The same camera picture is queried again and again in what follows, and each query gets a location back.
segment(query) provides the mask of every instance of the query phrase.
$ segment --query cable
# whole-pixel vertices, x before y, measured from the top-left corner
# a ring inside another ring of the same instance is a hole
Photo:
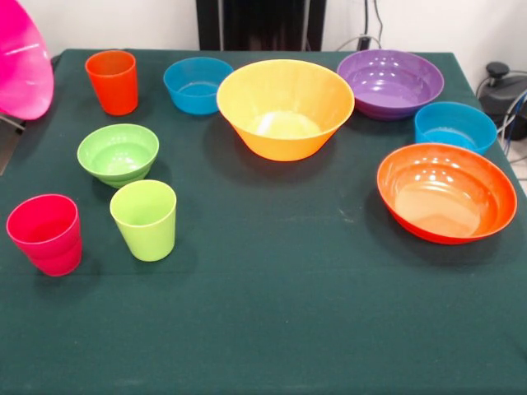
[[[362,37],[367,37],[367,38],[369,38],[369,39],[374,40],[374,41],[377,43],[377,45],[379,45],[379,49],[382,49],[382,47],[380,46],[380,41],[379,41],[376,37],[374,37],[373,35],[358,35],[357,37],[353,37],[352,39],[349,39],[349,40],[347,40],[347,41],[344,41],[344,43],[343,43],[342,45],[340,45],[337,49],[335,49],[335,52],[340,51],[342,48],[344,48],[344,47],[345,47],[346,45],[348,45],[349,43],[351,43],[351,42],[353,42],[353,41],[355,41],[355,40],[359,40],[359,39],[361,39]]]
[[[368,16],[368,0],[364,0],[364,34],[368,34],[368,20],[370,17]]]
[[[507,109],[507,111],[505,112],[505,114],[509,114],[509,113],[510,113],[510,112],[516,107],[516,105],[517,105],[521,100],[523,100],[522,103],[521,103],[521,104],[523,104],[523,103],[525,102],[525,96],[526,96],[526,95],[527,95],[527,89],[525,89],[523,92],[521,92],[521,93],[520,93],[520,94],[514,99],[514,101],[511,103],[511,106]],[[513,121],[511,120],[511,121],[508,123],[508,122],[507,122],[508,120],[509,120],[509,116],[506,115],[505,118],[503,119],[503,124],[502,124],[501,128],[499,129],[499,130],[501,130],[501,146],[502,146],[502,148],[504,148],[504,149],[505,149],[505,129],[506,129],[506,127],[509,125],[509,123],[513,122]]]
[[[520,112],[521,106],[525,102],[525,97],[522,100],[519,100],[516,104],[516,107],[514,108],[514,118],[512,119],[512,124],[509,128],[509,135],[507,136],[507,144],[506,144],[506,150],[505,150],[505,156],[509,155],[509,150],[511,149],[511,139],[512,139],[512,131],[514,130],[514,125],[516,123],[516,115]]]
[[[379,25],[380,25],[380,28],[379,28],[379,42],[380,42],[380,38],[382,37],[382,30],[384,29],[384,25],[382,23],[382,20],[380,19],[380,15],[379,15],[379,8],[377,7],[377,0],[373,0],[373,6],[375,7],[375,14],[377,15],[377,20],[379,21]]]
[[[24,128],[22,125],[19,125],[18,123],[13,122],[13,121],[11,121],[9,118],[3,117],[2,115],[0,115],[0,119],[1,119],[2,121],[5,121],[5,122],[9,123],[10,125],[14,126],[14,127],[17,128],[17,129],[20,129],[20,130],[26,130],[26,128]]]

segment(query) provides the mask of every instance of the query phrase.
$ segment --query bowl rim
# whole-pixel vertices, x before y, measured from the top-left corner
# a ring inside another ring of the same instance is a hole
[[[93,72],[90,69],[90,63],[94,59],[101,58],[101,57],[104,57],[105,55],[109,55],[109,54],[112,54],[112,53],[121,53],[121,54],[123,54],[124,56],[126,56],[126,57],[128,57],[128,58],[130,58],[132,60],[132,64],[126,70],[123,70],[122,72],[116,72],[115,74],[99,74],[98,72]],[[130,72],[131,70],[133,70],[136,66],[137,66],[137,60],[136,60],[135,56],[133,55],[133,53],[130,53],[129,51],[124,51],[122,49],[108,49],[108,50],[105,50],[105,51],[95,52],[94,54],[92,54],[84,62],[84,68],[85,68],[87,74],[89,74],[90,76],[97,77],[97,78],[102,78],[102,79],[121,77],[124,74],[126,74],[126,73]]]
[[[380,183],[381,183],[380,171],[381,171],[381,169],[383,169],[383,168],[385,168],[387,166],[386,163],[389,161],[390,158],[392,158],[393,156],[396,156],[396,155],[400,155],[400,152],[402,152],[402,151],[406,151],[408,149],[413,149],[415,146],[444,147],[446,150],[458,151],[460,153],[463,153],[464,155],[471,156],[473,160],[480,160],[483,163],[485,163],[486,165],[489,165],[494,170],[496,170],[497,173],[500,175],[500,177],[502,177],[506,181],[506,186],[510,189],[510,191],[512,192],[512,195],[514,196],[514,206],[512,208],[511,215],[509,216],[509,218],[507,218],[507,220],[504,221],[504,223],[501,224],[500,226],[498,226],[498,227],[496,227],[496,228],[494,228],[492,230],[489,230],[487,232],[474,233],[474,234],[472,234],[470,236],[452,236],[452,235],[442,235],[442,234],[439,234],[439,233],[436,233],[436,232],[432,232],[432,231],[423,229],[421,226],[416,225],[415,223],[413,223],[411,221],[408,221],[406,218],[402,217],[397,212],[397,210],[395,210],[395,207],[393,207],[388,202],[386,196],[382,192],[383,189],[380,187]],[[441,238],[448,239],[448,240],[466,240],[466,241],[474,240],[475,241],[477,239],[484,239],[484,238],[487,238],[488,236],[495,235],[496,233],[498,233],[498,232],[502,231],[503,229],[505,229],[512,222],[512,220],[514,219],[514,217],[516,215],[516,211],[518,209],[518,196],[517,196],[514,184],[509,179],[509,177],[507,177],[507,175],[505,174],[505,172],[503,170],[501,170],[497,165],[495,165],[492,161],[487,159],[485,156],[479,155],[479,154],[477,154],[474,151],[468,150],[468,149],[463,148],[461,146],[452,146],[450,144],[445,144],[445,143],[440,143],[440,142],[413,143],[413,144],[409,144],[407,146],[401,146],[400,148],[398,148],[398,149],[396,149],[394,151],[391,151],[380,162],[380,164],[379,164],[379,166],[377,168],[376,182],[377,182],[377,191],[379,192],[380,197],[382,198],[384,204],[389,208],[389,211],[393,212],[396,216],[398,216],[399,218],[402,218],[407,223],[409,223],[412,226],[418,228],[419,230],[427,232],[428,234],[431,234],[431,235],[440,236]]]
[[[126,193],[127,189],[137,186],[138,185],[137,183],[160,185],[164,189],[170,191],[170,195],[174,197],[174,204],[170,205],[170,210],[168,211],[168,213],[165,214],[159,220],[152,222],[151,224],[146,224],[146,225],[129,224],[128,222],[121,220],[120,218],[118,218],[118,216],[115,215],[115,199],[118,198],[119,195]],[[115,222],[119,223],[120,225],[127,226],[128,228],[145,229],[148,227],[153,227],[165,221],[166,218],[168,218],[172,214],[172,212],[176,209],[177,203],[178,203],[178,196],[176,195],[175,190],[169,184],[164,183],[163,181],[160,181],[158,179],[139,179],[137,181],[133,181],[132,183],[124,185],[123,187],[119,188],[119,190],[116,193],[114,193],[114,196],[112,196],[112,198],[110,199],[110,215],[114,218]]]
[[[107,129],[112,129],[112,128],[115,128],[115,127],[122,127],[122,126],[133,126],[135,127],[136,129],[138,130],[142,130],[142,132],[146,133],[146,134],[149,134],[151,136],[154,137],[154,141],[156,142],[156,149],[154,151],[154,153],[152,154],[152,157],[146,162],[144,163],[143,165],[141,165],[141,167],[135,169],[135,170],[132,170],[132,171],[125,171],[123,173],[116,173],[116,174],[109,174],[109,173],[101,173],[100,171],[94,171],[90,168],[90,166],[88,166],[86,163],[84,163],[82,157],[81,157],[81,151],[83,149],[83,147],[86,145],[86,142],[90,139],[90,138],[93,138],[93,136],[95,136],[96,134],[99,134],[101,132],[104,132],[105,130]],[[107,126],[104,126],[102,128],[98,128],[96,130],[94,130],[93,132],[89,133],[86,137],[84,137],[81,141],[81,143],[79,144],[78,148],[77,148],[77,161],[79,162],[79,165],[82,166],[82,168],[87,171],[88,173],[94,175],[95,177],[103,177],[103,178],[107,178],[107,177],[121,177],[123,175],[126,175],[126,174],[131,174],[131,173],[134,173],[140,169],[143,169],[145,166],[148,166],[150,163],[152,163],[156,158],[157,158],[157,154],[159,153],[159,138],[157,137],[157,135],[149,128],[145,128],[144,126],[142,125],[137,125],[135,123],[115,123],[113,125],[107,125]]]
[[[12,218],[16,214],[16,211],[22,209],[22,207],[25,206],[29,202],[33,202],[34,200],[40,200],[43,198],[61,198],[73,206],[73,208],[75,209],[75,216],[70,226],[68,226],[67,229],[64,230],[62,233],[60,233],[59,235],[56,235],[52,237],[51,239],[47,239],[44,241],[25,241],[18,237],[15,237],[15,235],[11,232],[10,224],[11,224]],[[24,202],[20,202],[18,205],[16,205],[15,208],[12,209],[12,211],[9,213],[9,216],[6,219],[6,232],[9,235],[9,237],[15,240],[17,243],[28,245],[28,246],[29,245],[31,246],[42,245],[42,244],[52,243],[55,240],[60,239],[62,236],[64,236],[67,232],[69,232],[75,226],[75,224],[78,222],[78,219],[79,219],[79,207],[73,201],[72,198],[66,195],[62,195],[61,193],[42,193],[40,195],[30,197],[29,199],[26,199]]]
[[[496,128],[496,124],[490,119],[490,117],[488,115],[486,115],[482,110],[480,109],[477,109],[476,107],[473,107],[472,105],[467,105],[465,103],[459,103],[459,102],[456,102],[456,101],[437,101],[435,103],[430,103],[428,105],[424,105],[423,107],[421,107],[415,114],[415,117],[413,118],[413,126],[415,128],[415,132],[419,132],[420,134],[422,134],[424,136],[424,132],[421,132],[421,128],[418,127],[417,125],[417,122],[419,122],[419,119],[422,117],[422,114],[425,112],[425,111],[428,111],[430,108],[433,108],[433,107],[445,107],[445,108],[452,108],[452,107],[457,107],[457,108],[460,108],[460,109],[466,109],[468,110],[470,113],[472,114],[475,114],[477,115],[481,120],[484,119],[484,122],[487,123],[490,128],[494,131],[494,138],[491,139],[491,141],[485,145],[477,145],[476,148],[482,152],[485,152],[487,151],[490,146],[496,141],[497,139],[497,128]]]
[[[180,95],[180,96],[183,96],[183,97],[194,97],[194,98],[195,97],[208,98],[208,97],[216,96],[217,91],[215,93],[207,93],[206,95],[189,95],[188,93],[181,93],[179,91],[176,91],[175,89],[172,89],[170,87],[170,84],[166,81],[166,75],[167,75],[168,71],[171,68],[173,68],[175,66],[179,66],[182,63],[187,63],[189,61],[194,61],[194,60],[198,60],[198,59],[211,60],[211,61],[213,61],[215,63],[221,63],[221,64],[223,64],[225,66],[228,66],[230,68],[230,71],[229,71],[229,73],[227,74],[226,77],[230,76],[235,71],[234,68],[229,63],[227,63],[225,60],[221,60],[221,59],[218,59],[218,58],[213,58],[213,57],[210,57],[210,56],[193,56],[192,58],[180,59],[180,60],[178,60],[176,62],[173,62],[169,67],[166,68],[165,72],[163,72],[163,83],[165,84],[165,88],[170,93],[174,93],[176,95]]]
[[[269,137],[269,136],[264,136],[264,135],[259,135],[259,134],[256,134],[256,133],[253,133],[253,132],[250,132],[248,130],[245,130],[245,128],[242,128],[240,127],[239,125],[231,122],[229,120],[229,118],[225,115],[225,113],[223,112],[223,108],[222,106],[220,105],[220,95],[221,95],[221,92],[222,92],[222,87],[224,86],[223,84],[226,83],[226,81],[228,81],[230,78],[233,78],[233,76],[239,71],[239,70],[244,70],[246,68],[251,68],[251,67],[256,67],[256,65],[259,65],[259,64],[262,64],[262,63],[305,63],[307,65],[309,65],[309,67],[315,67],[315,68],[318,68],[324,72],[330,72],[334,77],[337,77],[338,80],[340,80],[340,82],[343,84],[343,86],[346,87],[346,90],[350,93],[351,95],[351,99],[352,99],[352,103],[351,105],[349,106],[349,109],[348,109],[348,112],[347,112],[347,116],[346,118],[342,121],[342,122],[338,122],[336,123],[333,127],[331,128],[327,128],[325,129],[323,132],[321,133],[318,133],[314,136],[308,136],[308,137]],[[231,74],[229,74],[223,81],[222,83],[220,84],[220,86],[218,87],[217,89],[217,97],[216,97],[216,102],[217,102],[217,107],[218,109],[220,110],[220,113],[222,114],[223,118],[225,118],[232,126],[234,126],[235,129],[241,129],[243,130],[244,132],[250,134],[250,135],[253,135],[253,136],[258,136],[258,137],[261,137],[265,140],[269,140],[269,141],[276,141],[276,140],[279,140],[279,141],[300,141],[300,140],[309,140],[311,138],[318,138],[318,137],[321,137],[321,136],[324,136],[326,134],[330,134],[332,132],[335,132],[337,129],[339,129],[341,126],[343,126],[346,121],[349,119],[349,117],[351,117],[352,113],[353,113],[353,110],[355,109],[355,94],[353,92],[353,89],[349,86],[349,84],[346,82],[346,80],[344,80],[341,76],[339,76],[336,72],[334,72],[333,70],[331,70],[330,68],[327,68],[325,66],[322,66],[318,63],[313,63],[313,62],[307,62],[306,60],[297,60],[297,59],[287,59],[287,58],[275,58],[275,59],[266,59],[266,60],[260,60],[258,62],[252,62],[252,63],[249,63],[249,64],[246,64],[238,69],[236,69],[234,72],[232,72]]]
[[[433,100],[437,99],[437,97],[445,89],[445,78],[443,77],[443,73],[438,68],[438,66],[436,66],[431,61],[429,61],[429,60],[427,60],[427,59],[423,58],[422,56],[419,56],[419,55],[417,55],[415,53],[406,52],[406,51],[399,51],[397,49],[367,49],[366,51],[356,51],[354,53],[350,53],[343,60],[341,60],[340,63],[338,64],[338,66],[337,66],[337,74],[339,76],[343,77],[340,74],[340,72],[341,72],[340,67],[344,64],[344,62],[347,61],[350,58],[361,56],[361,53],[365,53],[365,52],[368,52],[368,53],[371,53],[371,52],[399,53],[399,54],[402,54],[403,56],[407,56],[407,57],[410,57],[410,58],[418,58],[418,59],[424,61],[432,70],[434,70],[434,72],[436,72],[436,75],[439,76],[439,78],[441,80],[441,86],[437,90],[437,93],[435,93],[433,96],[431,96],[430,98],[428,98],[428,99],[426,99],[424,101],[420,101],[419,103],[416,103],[415,105],[378,105],[375,102],[372,102],[372,101],[369,101],[369,100],[364,100],[364,99],[362,99],[360,97],[360,95],[356,94],[357,102],[364,103],[366,105],[370,105],[370,106],[373,106],[373,107],[376,107],[376,108],[379,108],[379,109],[390,109],[390,110],[416,109],[416,108],[422,107],[423,105],[427,105],[427,104],[431,103]],[[353,89],[351,84],[349,84],[346,79],[344,79],[344,81],[346,81],[346,83]]]

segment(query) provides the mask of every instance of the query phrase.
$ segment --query cup rim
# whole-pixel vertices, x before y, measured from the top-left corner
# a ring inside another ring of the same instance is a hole
[[[115,74],[99,74],[98,72],[93,72],[92,70],[90,70],[89,68],[89,65],[88,63],[90,63],[90,61],[92,61],[93,59],[95,58],[98,58],[98,57],[101,57],[101,56],[105,56],[109,53],[124,53],[126,54],[127,56],[129,56],[131,59],[132,59],[132,65],[127,68],[126,70],[122,71],[122,72],[117,72]],[[86,72],[91,75],[91,76],[96,76],[96,77],[99,77],[99,78],[114,78],[114,77],[119,77],[119,76],[122,76],[123,74],[126,74],[127,72],[130,72],[130,70],[134,69],[136,67],[136,58],[135,56],[133,56],[132,53],[128,52],[128,51],[123,51],[122,49],[109,49],[107,51],[100,51],[100,52],[97,52],[97,53],[94,53],[92,54],[87,60],[86,62],[84,63],[84,68],[86,69]]]
[[[138,183],[142,183],[142,184],[161,184],[163,188],[170,190],[170,194],[174,197],[174,202],[170,206],[170,210],[166,213],[166,215],[164,215],[159,220],[154,221],[154,222],[152,222],[150,224],[132,225],[132,224],[129,224],[128,222],[121,221],[119,218],[117,218],[117,216],[114,213],[114,200],[115,200],[115,197],[118,194],[120,194],[120,193],[126,192],[126,190],[128,188],[131,188],[131,186],[137,185]],[[127,226],[129,228],[135,228],[135,229],[147,228],[147,227],[150,227],[150,226],[157,225],[157,224],[163,222],[164,220],[166,220],[166,218],[168,218],[170,216],[170,214],[175,210],[177,202],[178,202],[178,198],[177,198],[177,195],[175,194],[175,190],[169,184],[163,183],[162,181],[158,181],[156,179],[139,179],[138,181],[134,181],[134,182],[132,182],[130,184],[124,185],[116,193],[114,193],[114,196],[112,196],[112,198],[110,200],[110,215],[114,218],[115,222],[119,223],[120,225],[124,225],[124,226]]]
[[[47,240],[44,240],[44,241],[33,241],[33,242],[31,242],[31,241],[24,241],[22,239],[19,239],[19,238],[15,237],[13,235],[13,233],[9,230],[9,223],[11,222],[12,216],[18,210],[20,210],[24,205],[26,205],[27,203],[32,202],[33,200],[37,200],[37,199],[41,199],[41,198],[49,198],[49,197],[62,198],[62,199],[68,201],[69,203],[71,203],[73,205],[73,208],[75,209],[75,216],[74,216],[73,221],[70,224],[70,226],[68,226],[67,229],[65,231],[63,231],[62,233],[60,233],[59,235],[56,235],[53,238],[47,239]],[[13,241],[16,241],[17,243],[20,243],[20,244],[26,244],[26,245],[47,244],[47,243],[50,243],[52,241],[55,241],[56,239],[59,239],[60,237],[64,236],[67,232],[69,232],[75,226],[76,222],[78,221],[78,218],[79,218],[79,209],[77,207],[77,204],[73,201],[73,199],[71,199],[70,197],[68,197],[66,195],[62,195],[60,193],[44,193],[44,194],[41,194],[41,195],[30,197],[29,199],[26,199],[24,202],[18,204],[15,208],[13,208],[13,210],[9,214],[9,217],[7,218],[7,221],[6,221],[6,231],[7,231],[7,234],[9,235],[9,237]]]

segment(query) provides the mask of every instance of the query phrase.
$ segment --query purple bowl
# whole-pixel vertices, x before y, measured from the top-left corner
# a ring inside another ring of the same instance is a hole
[[[390,49],[369,49],[347,56],[337,68],[364,115],[383,121],[414,115],[442,91],[439,69],[417,55]]]

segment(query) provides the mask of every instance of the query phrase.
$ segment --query cup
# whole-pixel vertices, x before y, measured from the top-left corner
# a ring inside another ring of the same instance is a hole
[[[126,115],[138,107],[138,73],[131,53],[119,50],[96,53],[86,61],[86,72],[106,113]]]
[[[48,276],[64,276],[82,257],[81,221],[75,202],[58,194],[32,197],[7,218],[7,234]]]
[[[154,179],[134,181],[112,197],[110,214],[135,258],[154,262],[172,251],[176,201],[174,190]]]

